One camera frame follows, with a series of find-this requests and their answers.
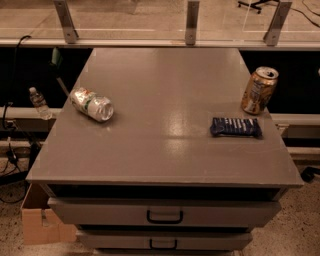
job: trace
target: drawer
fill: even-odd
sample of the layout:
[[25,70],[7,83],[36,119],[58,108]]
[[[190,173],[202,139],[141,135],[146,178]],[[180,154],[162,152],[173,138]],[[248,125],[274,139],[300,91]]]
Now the drawer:
[[135,256],[135,255],[146,255],[146,256],[234,256],[232,251],[175,251],[175,252],[154,252],[152,250],[123,250],[123,249],[95,249],[94,255],[97,256]]
[[278,202],[50,198],[65,224],[262,227]]
[[241,250],[251,240],[250,233],[159,232],[79,230],[80,242],[90,248],[150,251]]

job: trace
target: cardboard box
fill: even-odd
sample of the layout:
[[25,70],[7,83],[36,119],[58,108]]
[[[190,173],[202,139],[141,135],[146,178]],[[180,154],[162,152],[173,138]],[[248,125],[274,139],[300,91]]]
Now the cardboard box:
[[49,208],[48,199],[41,186],[29,187],[21,206],[25,245],[76,241],[76,227],[63,224]]

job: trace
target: electrical outlet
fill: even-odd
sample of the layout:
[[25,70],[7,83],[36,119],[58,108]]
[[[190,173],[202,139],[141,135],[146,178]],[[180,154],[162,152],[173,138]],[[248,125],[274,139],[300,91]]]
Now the electrical outlet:
[[8,129],[13,129],[16,130],[17,129],[17,124],[16,124],[16,120],[11,119],[11,120],[6,120],[5,121],[6,127]]

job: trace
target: soda can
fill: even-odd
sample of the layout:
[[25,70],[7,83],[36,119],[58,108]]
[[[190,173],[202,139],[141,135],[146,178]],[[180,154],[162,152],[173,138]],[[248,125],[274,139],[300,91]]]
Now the soda can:
[[100,96],[83,87],[73,89],[69,97],[72,105],[78,111],[98,122],[107,121],[113,115],[113,104],[107,97]]
[[242,109],[258,115],[267,106],[278,82],[279,73],[269,67],[259,67],[252,73],[241,101]]

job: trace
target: candy bar wrapper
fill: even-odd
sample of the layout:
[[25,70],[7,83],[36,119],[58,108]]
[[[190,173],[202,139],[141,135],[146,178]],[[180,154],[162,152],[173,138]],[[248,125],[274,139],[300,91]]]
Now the candy bar wrapper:
[[257,118],[214,117],[210,127],[212,136],[240,136],[262,138],[262,131]]

